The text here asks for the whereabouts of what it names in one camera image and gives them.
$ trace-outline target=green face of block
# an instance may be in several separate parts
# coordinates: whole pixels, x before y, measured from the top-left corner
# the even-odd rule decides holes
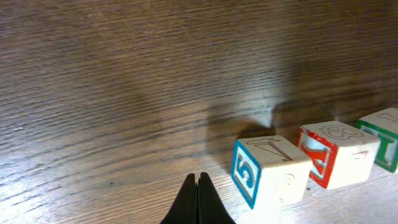
[[[398,171],[398,134],[362,120],[356,123],[356,127],[379,137],[381,143],[374,163],[390,172],[396,173]]]

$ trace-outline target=dark brown wood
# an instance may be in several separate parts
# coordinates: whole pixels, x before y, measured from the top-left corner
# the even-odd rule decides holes
[[[238,220],[238,136],[398,105],[396,1],[0,6],[2,223],[158,223],[201,171]]]

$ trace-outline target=blue border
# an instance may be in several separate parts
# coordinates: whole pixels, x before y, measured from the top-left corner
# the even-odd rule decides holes
[[[244,193],[244,190],[240,187],[238,181],[234,178],[234,168],[235,168],[235,162],[236,162],[236,154],[238,152],[238,146],[249,156],[249,158],[253,161],[253,163],[259,168],[259,172],[257,174],[257,182],[256,182],[256,186],[254,186],[254,194],[253,194],[253,200],[250,201],[249,197]],[[234,156],[233,156],[233,160],[232,160],[232,167],[231,167],[231,177],[232,180],[234,181],[235,185],[238,187],[239,191],[241,192],[241,194],[243,195],[244,199],[246,200],[246,202],[248,203],[248,205],[250,206],[251,209],[254,208],[254,204],[256,202],[257,199],[257,190],[259,188],[259,184],[260,184],[260,178],[261,178],[261,166],[258,163],[258,161],[252,156],[252,154],[242,145],[242,143],[239,142],[239,140],[235,141],[235,147],[234,147]]]

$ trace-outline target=blue face of block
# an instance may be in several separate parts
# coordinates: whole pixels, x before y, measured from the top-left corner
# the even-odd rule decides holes
[[[231,176],[250,208],[254,208],[261,178],[261,166],[239,142],[235,143]]]

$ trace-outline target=red face of block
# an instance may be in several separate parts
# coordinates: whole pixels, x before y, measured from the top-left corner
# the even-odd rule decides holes
[[[310,177],[321,187],[327,188],[333,166],[335,163],[338,146],[332,144],[318,134],[300,129],[300,138],[297,147],[312,159]]]

